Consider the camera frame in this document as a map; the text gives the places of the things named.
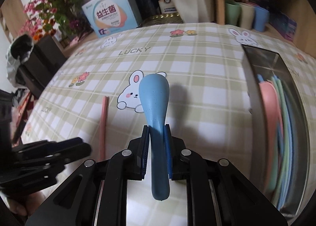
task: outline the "rabbit paw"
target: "rabbit paw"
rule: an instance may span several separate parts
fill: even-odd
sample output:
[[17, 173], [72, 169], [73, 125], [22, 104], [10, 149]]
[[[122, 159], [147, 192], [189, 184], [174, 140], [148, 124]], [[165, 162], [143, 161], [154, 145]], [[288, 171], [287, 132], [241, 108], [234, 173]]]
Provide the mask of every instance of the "rabbit paw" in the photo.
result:
[[118, 109], [125, 109], [126, 108], [126, 102], [121, 101], [117, 105]]
[[142, 105], [138, 105], [135, 108], [135, 112], [137, 112], [137, 113], [144, 113], [143, 106]]

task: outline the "blue spoon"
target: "blue spoon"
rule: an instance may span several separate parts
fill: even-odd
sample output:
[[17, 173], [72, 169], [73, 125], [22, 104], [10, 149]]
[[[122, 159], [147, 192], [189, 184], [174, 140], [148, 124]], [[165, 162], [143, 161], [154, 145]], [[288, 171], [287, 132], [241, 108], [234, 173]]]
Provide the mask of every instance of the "blue spoon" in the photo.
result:
[[169, 84], [159, 74], [145, 76], [139, 84], [139, 98], [143, 106], [151, 141], [151, 193], [156, 200], [169, 197], [164, 127], [169, 102]]

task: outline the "silver screw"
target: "silver screw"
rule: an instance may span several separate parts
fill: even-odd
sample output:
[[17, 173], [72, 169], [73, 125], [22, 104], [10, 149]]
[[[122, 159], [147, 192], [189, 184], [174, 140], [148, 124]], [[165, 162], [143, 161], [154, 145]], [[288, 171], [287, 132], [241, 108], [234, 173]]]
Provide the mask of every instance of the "silver screw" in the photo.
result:
[[229, 162], [228, 162], [227, 159], [221, 159], [221, 160], [219, 161], [219, 164], [220, 164], [221, 166], [228, 166], [228, 165], [229, 165]]
[[84, 162], [84, 166], [85, 166], [85, 167], [93, 166], [93, 164], [94, 164], [94, 161], [91, 160], [91, 159], [89, 159], [89, 160], [87, 160], [86, 162]]
[[130, 150], [123, 150], [122, 151], [122, 155], [125, 156], [125, 157], [128, 157], [131, 154], [132, 154], [132, 151], [130, 151]]
[[188, 150], [188, 149], [182, 150], [181, 154], [184, 156], [189, 156], [189, 155], [191, 155], [191, 150]]

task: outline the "chopstick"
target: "chopstick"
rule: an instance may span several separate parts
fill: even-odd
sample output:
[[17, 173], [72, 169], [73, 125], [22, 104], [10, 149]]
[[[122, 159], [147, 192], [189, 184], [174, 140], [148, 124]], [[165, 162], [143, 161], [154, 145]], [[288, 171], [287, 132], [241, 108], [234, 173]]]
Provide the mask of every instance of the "chopstick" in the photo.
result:
[[100, 161], [105, 160], [105, 125], [107, 118], [107, 101], [108, 97], [103, 97], [102, 100], [102, 114], [101, 114], [101, 122], [100, 122]]

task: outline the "checkered tablecloth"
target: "checkered tablecloth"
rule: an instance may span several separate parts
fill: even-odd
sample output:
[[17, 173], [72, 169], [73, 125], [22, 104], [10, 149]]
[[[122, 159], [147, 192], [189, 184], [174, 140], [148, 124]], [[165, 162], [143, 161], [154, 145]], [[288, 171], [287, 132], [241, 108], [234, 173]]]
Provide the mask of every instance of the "checkered tablecloth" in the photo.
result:
[[[109, 159], [139, 137], [146, 124], [144, 114], [136, 109], [140, 102], [131, 101], [137, 98], [126, 94], [138, 92], [135, 81], [143, 75], [164, 72], [170, 85], [166, 123], [172, 135], [182, 138], [187, 148], [203, 158], [228, 158], [248, 177], [252, 118], [240, 43], [276, 51], [291, 69], [301, 73], [294, 80], [304, 91], [303, 101], [314, 102], [305, 103], [310, 124], [316, 123], [315, 62], [287, 43], [231, 27], [213, 23], [159, 25], [84, 44], [42, 93], [23, 132], [23, 142], [79, 136], [91, 144], [91, 157], [98, 160], [102, 98], [108, 96], [105, 156]], [[296, 58], [298, 52], [307, 64]], [[302, 76], [306, 83], [300, 84]], [[118, 100], [123, 100], [126, 108]], [[311, 129], [311, 142], [315, 142]], [[65, 174], [80, 163], [70, 164]], [[170, 198], [156, 201], [151, 196], [150, 180], [147, 169], [144, 181], [129, 181], [127, 225], [186, 225], [185, 184], [171, 182]]]

